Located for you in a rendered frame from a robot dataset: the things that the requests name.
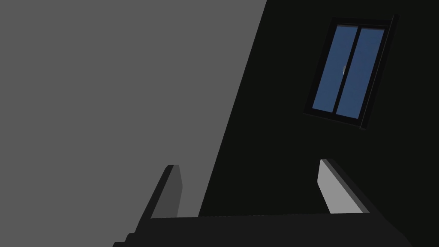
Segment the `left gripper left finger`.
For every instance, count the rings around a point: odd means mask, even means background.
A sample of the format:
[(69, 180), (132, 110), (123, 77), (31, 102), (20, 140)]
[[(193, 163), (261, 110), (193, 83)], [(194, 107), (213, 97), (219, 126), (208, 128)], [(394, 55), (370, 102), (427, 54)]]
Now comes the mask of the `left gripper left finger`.
[(148, 201), (143, 219), (175, 218), (178, 215), (183, 183), (178, 165), (166, 166)]

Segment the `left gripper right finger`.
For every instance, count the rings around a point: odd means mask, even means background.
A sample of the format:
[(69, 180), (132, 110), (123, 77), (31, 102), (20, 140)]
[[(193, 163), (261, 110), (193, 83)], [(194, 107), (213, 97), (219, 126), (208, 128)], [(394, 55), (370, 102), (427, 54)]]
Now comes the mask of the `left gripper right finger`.
[(377, 209), (334, 159), (321, 159), (318, 188), (331, 214), (376, 213)]

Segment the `black framed window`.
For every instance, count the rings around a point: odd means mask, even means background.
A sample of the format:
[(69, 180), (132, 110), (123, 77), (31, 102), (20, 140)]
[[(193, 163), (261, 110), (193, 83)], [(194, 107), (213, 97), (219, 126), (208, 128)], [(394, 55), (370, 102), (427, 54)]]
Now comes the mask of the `black framed window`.
[(333, 17), (304, 113), (367, 129), (399, 19)]

